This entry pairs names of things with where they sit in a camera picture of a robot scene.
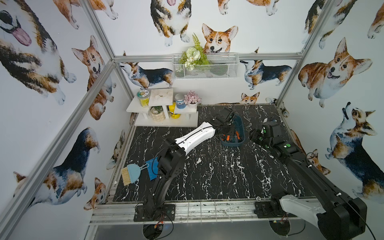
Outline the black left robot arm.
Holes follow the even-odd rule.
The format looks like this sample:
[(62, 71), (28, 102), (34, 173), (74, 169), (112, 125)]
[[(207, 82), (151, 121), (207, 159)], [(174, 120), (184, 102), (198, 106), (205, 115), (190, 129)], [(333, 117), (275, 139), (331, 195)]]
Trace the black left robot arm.
[(164, 148), (159, 151), (158, 173), (150, 195), (144, 200), (144, 212), (154, 216), (164, 205), (166, 193), (174, 178), (184, 169), (188, 153), (199, 144), (228, 130), (232, 126), (234, 111), (225, 107), (216, 116), (203, 122), (188, 134), (174, 139), (166, 140)]

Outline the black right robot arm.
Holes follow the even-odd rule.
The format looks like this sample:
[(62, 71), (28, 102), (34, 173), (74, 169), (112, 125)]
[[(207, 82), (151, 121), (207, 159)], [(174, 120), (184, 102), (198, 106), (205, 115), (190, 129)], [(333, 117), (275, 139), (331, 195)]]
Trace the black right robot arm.
[(334, 185), (294, 142), (284, 140), (279, 123), (263, 123), (261, 129), (250, 131), (249, 139), (293, 170), (319, 201), (311, 204), (290, 194), (281, 195), (279, 203), (284, 212), (317, 227), (327, 240), (351, 240), (369, 228), (367, 205), (360, 198), (352, 199)]

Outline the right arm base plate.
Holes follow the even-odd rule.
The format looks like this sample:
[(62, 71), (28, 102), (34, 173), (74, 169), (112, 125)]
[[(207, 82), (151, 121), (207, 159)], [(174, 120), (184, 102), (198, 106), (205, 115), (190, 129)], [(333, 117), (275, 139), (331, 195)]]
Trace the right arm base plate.
[(281, 218), (285, 215), (277, 201), (255, 202), (254, 213), (258, 218)]

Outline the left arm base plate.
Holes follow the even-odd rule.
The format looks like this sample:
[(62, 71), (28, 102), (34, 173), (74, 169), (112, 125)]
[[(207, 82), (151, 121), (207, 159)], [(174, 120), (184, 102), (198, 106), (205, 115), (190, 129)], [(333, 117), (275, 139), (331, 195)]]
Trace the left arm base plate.
[(135, 207), (134, 222), (174, 221), (175, 213), (176, 205), (172, 204), (165, 204), (153, 213), (145, 210), (144, 205), (137, 205)]

